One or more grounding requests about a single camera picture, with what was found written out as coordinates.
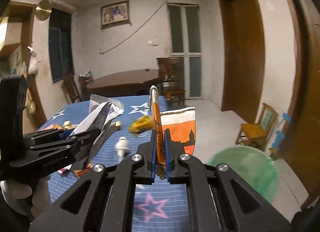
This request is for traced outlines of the gloved left hand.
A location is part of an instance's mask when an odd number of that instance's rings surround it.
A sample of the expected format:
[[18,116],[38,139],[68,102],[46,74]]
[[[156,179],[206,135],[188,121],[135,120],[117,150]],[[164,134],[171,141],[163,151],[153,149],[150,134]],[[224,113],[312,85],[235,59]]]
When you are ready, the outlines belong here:
[[27,215],[27,213],[19,200],[31,197],[32,206],[28,205],[27,207],[31,214],[37,218],[52,207],[48,189],[48,181],[50,179],[51,175],[41,178],[34,189],[30,185],[21,184],[13,180],[1,181],[2,195],[9,207],[22,215]]

